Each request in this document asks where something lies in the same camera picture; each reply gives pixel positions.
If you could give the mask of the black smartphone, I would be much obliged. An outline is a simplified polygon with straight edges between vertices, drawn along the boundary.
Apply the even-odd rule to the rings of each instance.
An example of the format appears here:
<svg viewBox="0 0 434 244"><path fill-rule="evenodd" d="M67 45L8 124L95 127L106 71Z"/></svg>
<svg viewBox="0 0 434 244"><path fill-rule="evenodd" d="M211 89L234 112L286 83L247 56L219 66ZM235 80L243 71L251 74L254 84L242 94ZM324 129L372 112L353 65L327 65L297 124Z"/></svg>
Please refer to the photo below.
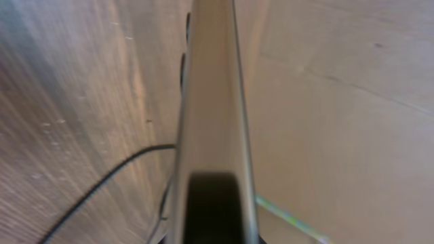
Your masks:
<svg viewBox="0 0 434 244"><path fill-rule="evenodd" d="M168 243L259 241L235 3L194 1Z"/></svg>

